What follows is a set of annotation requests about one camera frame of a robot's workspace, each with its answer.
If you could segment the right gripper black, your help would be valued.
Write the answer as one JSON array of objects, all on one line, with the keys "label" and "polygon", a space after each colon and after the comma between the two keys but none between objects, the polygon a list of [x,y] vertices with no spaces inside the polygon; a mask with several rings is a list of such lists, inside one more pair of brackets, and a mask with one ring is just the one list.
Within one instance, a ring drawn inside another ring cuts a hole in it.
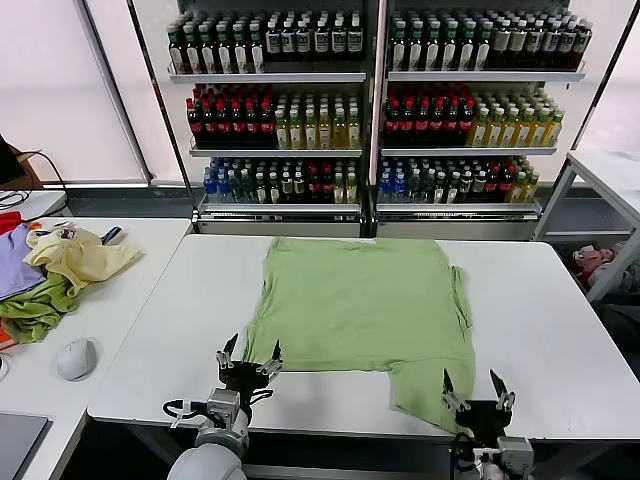
[{"label": "right gripper black", "polygon": [[496,446],[498,438],[505,436],[515,403],[515,393],[507,388],[504,380],[493,369],[490,370],[490,377],[498,400],[467,402],[454,390],[447,369],[443,370],[443,403],[449,410],[455,411],[456,423],[469,429],[475,441],[482,446]]}]

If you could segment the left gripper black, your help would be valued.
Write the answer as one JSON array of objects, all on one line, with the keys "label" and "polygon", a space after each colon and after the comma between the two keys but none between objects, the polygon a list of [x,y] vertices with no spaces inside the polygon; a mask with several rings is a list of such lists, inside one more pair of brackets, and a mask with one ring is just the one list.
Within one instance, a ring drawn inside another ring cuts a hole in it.
[{"label": "left gripper black", "polygon": [[232,354],[237,340],[238,334],[235,334],[221,350],[216,352],[220,382],[227,390],[238,392],[241,400],[268,398],[273,394],[268,386],[279,374],[283,365],[280,342],[276,341],[271,359],[261,365],[252,362],[233,362]]}]

